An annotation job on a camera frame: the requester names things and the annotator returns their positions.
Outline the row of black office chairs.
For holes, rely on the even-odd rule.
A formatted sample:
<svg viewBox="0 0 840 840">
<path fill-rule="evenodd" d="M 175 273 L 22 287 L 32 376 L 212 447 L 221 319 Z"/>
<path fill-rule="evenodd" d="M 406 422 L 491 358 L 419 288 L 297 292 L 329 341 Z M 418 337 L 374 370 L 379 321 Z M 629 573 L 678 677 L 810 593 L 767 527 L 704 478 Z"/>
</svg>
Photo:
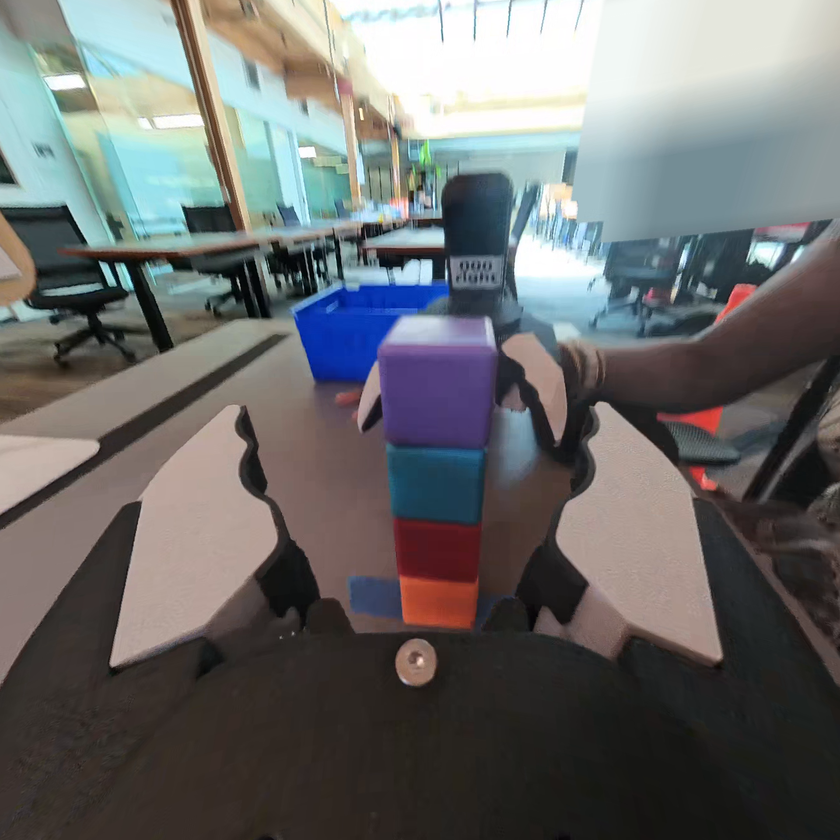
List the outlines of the row of black office chairs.
<svg viewBox="0 0 840 840">
<path fill-rule="evenodd" d="M 559 339 L 696 334 L 794 262 L 830 220 L 609 243 L 540 188 L 512 259 L 527 313 Z"/>
</svg>

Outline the blue tape strip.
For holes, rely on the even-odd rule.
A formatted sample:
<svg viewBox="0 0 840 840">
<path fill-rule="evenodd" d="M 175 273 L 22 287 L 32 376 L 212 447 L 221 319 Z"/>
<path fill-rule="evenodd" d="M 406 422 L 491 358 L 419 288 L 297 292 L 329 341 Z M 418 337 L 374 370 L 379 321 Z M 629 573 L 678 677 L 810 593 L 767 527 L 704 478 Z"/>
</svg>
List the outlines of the blue tape strip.
<svg viewBox="0 0 840 840">
<path fill-rule="evenodd" d="M 372 576 L 351 576 L 348 589 L 353 613 L 403 621 L 399 578 L 388 580 Z M 488 618 L 492 607 L 501 599 L 502 595 L 481 593 L 479 589 L 474 628 Z"/>
</svg>

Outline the person's right hand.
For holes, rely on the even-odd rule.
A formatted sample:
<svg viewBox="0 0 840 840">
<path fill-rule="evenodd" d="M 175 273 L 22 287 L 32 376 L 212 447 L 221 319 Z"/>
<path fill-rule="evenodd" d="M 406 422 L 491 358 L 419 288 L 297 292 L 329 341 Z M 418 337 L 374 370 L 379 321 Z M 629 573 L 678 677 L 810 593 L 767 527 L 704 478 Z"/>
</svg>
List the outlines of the person's right hand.
<svg viewBox="0 0 840 840">
<path fill-rule="evenodd" d="M 607 356 L 603 348 L 582 339 L 557 342 L 555 357 L 563 371 L 569 408 L 608 399 Z"/>
</svg>

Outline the person's right forearm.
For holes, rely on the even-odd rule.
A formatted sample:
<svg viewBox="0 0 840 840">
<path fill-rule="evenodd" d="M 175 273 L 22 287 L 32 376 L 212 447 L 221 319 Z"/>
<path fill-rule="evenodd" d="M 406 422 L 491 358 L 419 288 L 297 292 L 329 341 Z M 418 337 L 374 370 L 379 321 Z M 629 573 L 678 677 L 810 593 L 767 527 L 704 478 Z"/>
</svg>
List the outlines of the person's right forearm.
<svg viewBox="0 0 840 840">
<path fill-rule="evenodd" d="M 839 223 L 687 339 L 602 351 L 596 401 L 686 414 L 736 402 L 839 351 Z"/>
</svg>

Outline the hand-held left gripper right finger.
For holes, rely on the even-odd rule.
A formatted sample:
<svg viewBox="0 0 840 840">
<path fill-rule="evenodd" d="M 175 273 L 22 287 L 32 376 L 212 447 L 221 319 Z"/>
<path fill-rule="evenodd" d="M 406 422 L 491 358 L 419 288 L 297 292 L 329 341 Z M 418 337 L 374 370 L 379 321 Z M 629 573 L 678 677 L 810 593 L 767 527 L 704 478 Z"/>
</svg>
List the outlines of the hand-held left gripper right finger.
<svg viewBox="0 0 840 840">
<path fill-rule="evenodd" d="M 597 403 L 572 492 L 519 582 L 536 633 L 617 659 L 640 639 L 702 666 L 723 660 L 694 509 L 676 466 Z"/>
</svg>

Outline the orange traffic cone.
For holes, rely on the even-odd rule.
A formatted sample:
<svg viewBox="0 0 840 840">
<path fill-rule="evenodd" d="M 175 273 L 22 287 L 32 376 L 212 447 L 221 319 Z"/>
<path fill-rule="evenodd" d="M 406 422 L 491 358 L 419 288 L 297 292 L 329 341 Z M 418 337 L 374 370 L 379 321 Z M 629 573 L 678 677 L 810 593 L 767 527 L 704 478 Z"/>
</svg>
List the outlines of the orange traffic cone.
<svg viewBox="0 0 840 840">
<path fill-rule="evenodd" d="M 742 319 L 743 312 L 735 312 L 757 290 L 749 283 L 738 283 L 717 316 L 716 321 L 680 348 L 679 357 L 687 363 L 689 384 L 694 391 L 682 388 L 680 395 L 668 397 L 664 412 L 657 419 L 672 419 L 693 424 L 716 435 L 722 406 L 736 399 L 736 391 L 746 382 L 741 362 L 736 360 L 739 347 L 748 339 Z"/>
</svg>

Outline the red foam cube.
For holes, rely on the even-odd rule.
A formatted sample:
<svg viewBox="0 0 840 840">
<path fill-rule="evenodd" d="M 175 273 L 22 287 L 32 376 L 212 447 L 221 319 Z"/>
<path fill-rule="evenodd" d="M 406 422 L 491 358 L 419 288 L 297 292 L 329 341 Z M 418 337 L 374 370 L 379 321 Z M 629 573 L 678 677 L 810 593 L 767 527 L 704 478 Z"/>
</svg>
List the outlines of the red foam cube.
<svg viewBox="0 0 840 840">
<path fill-rule="evenodd" d="M 395 518 L 393 530 L 399 576 L 462 583 L 478 580 L 480 524 Z"/>
</svg>

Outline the teal foam cube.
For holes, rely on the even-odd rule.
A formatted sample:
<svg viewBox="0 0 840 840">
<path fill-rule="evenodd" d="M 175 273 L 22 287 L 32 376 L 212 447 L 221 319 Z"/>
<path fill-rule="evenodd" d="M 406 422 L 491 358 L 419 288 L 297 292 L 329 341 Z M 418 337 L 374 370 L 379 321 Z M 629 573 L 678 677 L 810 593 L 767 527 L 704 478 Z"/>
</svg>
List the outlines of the teal foam cube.
<svg viewBox="0 0 840 840">
<path fill-rule="evenodd" d="M 475 526 L 484 507 L 487 451 L 386 444 L 394 518 Z"/>
</svg>

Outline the black office chair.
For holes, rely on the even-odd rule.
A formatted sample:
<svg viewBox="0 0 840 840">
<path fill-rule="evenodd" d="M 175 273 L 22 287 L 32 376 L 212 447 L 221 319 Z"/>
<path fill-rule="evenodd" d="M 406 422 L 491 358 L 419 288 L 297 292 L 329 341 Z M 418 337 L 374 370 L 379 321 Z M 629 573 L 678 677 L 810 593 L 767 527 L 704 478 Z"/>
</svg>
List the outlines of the black office chair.
<svg viewBox="0 0 840 840">
<path fill-rule="evenodd" d="M 135 363 L 137 356 L 125 337 L 140 330 L 102 322 L 102 314 L 110 306 L 123 305 L 130 292 L 113 270 L 106 272 L 95 259 L 64 254 L 64 248 L 87 244 L 69 207 L 9 206 L 2 214 L 35 264 L 35 289 L 25 305 L 48 313 L 52 324 L 71 318 L 86 320 L 84 328 L 56 341 L 54 362 L 67 367 L 70 353 L 94 340 L 113 347 L 129 364 Z"/>
</svg>

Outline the brown office desk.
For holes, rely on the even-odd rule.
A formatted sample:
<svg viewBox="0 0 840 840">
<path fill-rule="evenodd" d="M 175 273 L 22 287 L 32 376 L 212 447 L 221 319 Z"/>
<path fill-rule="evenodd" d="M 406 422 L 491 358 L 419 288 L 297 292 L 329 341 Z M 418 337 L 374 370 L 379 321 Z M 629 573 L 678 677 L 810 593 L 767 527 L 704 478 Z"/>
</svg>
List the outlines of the brown office desk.
<svg viewBox="0 0 840 840">
<path fill-rule="evenodd" d="M 411 260 L 430 261 L 432 282 L 447 280 L 445 231 L 442 227 L 402 227 L 389 233 L 366 238 L 361 246 L 365 257 L 374 257 L 385 269 L 388 284 L 394 286 L 394 269 Z"/>
<path fill-rule="evenodd" d="M 67 245 L 59 247 L 58 252 L 67 257 L 124 266 L 154 347 L 162 354 L 172 350 L 174 344 L 147 280 L 144 270 L 147 265 L 163 261 L 174 268 L 199 270 L 215 260 L 232 259 L 235 266 L 242 268 L 240 274 L 245 284 L 244 298 L 248 316 L 251 319 L 271 319 L 268 291 L 257 261 L 263 249 L 279 239 L 278 232 L 268 229 L 254 232 L 239 230 L 124 241 L 111 245 Z"/>
</svg>

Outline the white stand base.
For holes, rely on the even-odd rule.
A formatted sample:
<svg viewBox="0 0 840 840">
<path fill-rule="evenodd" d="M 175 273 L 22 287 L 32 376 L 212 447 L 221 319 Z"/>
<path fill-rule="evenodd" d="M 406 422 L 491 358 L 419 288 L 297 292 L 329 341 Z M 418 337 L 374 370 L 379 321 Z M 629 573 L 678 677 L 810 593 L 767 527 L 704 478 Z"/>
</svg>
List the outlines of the white stand base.
<svg viewBox="0 0 840 840">
<path fill-rule="evenodd" d="M 1 435 L 1 513 L 85 464 L 99 449 L 95 439 Z"/>
</svg>

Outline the printed sign board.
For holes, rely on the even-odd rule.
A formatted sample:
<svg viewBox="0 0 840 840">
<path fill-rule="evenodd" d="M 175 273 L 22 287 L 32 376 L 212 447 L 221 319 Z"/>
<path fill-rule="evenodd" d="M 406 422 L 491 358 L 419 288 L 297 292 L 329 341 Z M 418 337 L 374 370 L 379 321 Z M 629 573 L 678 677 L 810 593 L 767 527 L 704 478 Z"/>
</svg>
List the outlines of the printed sign board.
<svg viewBox="0 0 840 840">
<path fill-rule="evenodd" d="M 32 255 L 1 213 L 1 309 L 27 300 L 34 293 L 36 282 Z"/>
</svg>

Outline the purple foam cube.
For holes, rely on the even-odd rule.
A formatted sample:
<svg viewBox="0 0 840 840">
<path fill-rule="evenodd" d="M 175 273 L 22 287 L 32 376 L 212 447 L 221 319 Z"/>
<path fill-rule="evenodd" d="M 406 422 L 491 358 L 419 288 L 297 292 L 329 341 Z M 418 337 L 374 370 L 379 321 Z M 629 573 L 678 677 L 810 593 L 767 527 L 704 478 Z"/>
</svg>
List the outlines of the purple foam cube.
<svg viewBox="0 0 840 840">
<path fill-rule="evenodd" d="M 497 360 L 488 317 L 400 317 L 377 351 L 385 441 L 409 448 L 485 449 Z"/>
</svg>

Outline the orange foam cube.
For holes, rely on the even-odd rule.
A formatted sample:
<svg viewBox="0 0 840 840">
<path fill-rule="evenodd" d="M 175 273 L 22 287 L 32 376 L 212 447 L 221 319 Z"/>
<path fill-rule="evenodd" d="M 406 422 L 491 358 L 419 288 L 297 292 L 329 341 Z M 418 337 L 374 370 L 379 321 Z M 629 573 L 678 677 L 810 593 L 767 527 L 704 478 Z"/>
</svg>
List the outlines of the orange foam cube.
<svg viewBox="0 0 840 840">
<path fill-rule="evenodd" d="M 447 581 L 400 575 L 402 622 L 411 627 L 470 631 L 476 625 L 479 580 Z"/>
</svg>

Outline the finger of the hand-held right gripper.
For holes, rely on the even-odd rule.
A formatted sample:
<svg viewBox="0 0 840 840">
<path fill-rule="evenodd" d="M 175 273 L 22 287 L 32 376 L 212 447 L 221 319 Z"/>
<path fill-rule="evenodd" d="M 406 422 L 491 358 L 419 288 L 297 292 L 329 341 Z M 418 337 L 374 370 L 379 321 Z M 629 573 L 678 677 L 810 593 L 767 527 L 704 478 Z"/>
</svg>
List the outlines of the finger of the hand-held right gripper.
<svg viewBox="0 0 840 840">
<path fill-rule="evenodd" d="M 383 418 L 382 384 L 379 362 L 374 362 L 364 382 L 356 414 L 362 434 L 369 432 Z"/>
<path fill-rule="evenodd" d="M 532 332 L 512 335 L 498 350 L 497 405 L 530 412 L 540 447 L 559 453 L 570 410 L 564 373 Z"/>
</svg>

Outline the blue plastic bin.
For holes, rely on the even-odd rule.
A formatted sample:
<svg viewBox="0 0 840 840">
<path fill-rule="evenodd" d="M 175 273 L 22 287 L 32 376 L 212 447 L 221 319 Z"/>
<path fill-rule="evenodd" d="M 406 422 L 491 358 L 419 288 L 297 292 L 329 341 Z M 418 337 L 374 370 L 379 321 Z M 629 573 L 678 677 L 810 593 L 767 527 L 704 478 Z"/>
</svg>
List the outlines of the blue plastic bin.
<svg viewBox="0 0 840 840">
<path fill-rule="evenodd" d="M 444 282 L 360 284 L 333 286 L 299 302 L 290 313 L 313 380 L 363 383 L 396 320 L 447 295 Z"/>
</svg>

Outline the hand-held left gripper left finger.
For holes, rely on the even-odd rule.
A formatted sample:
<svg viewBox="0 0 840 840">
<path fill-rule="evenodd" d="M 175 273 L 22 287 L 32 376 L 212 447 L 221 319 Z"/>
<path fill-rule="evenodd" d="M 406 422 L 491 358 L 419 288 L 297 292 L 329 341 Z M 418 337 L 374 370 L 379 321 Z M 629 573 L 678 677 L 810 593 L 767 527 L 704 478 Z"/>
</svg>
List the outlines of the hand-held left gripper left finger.
<svg viewBox="0 0 840 840">
<path fill-rule="evenodd" d="M 224 649 L 279 622 L 301 629 L 319 586 L 267 494 L 246 406 L 226 406 L 140 497 L 109 664 L 202 639 Z"/>
</svg>

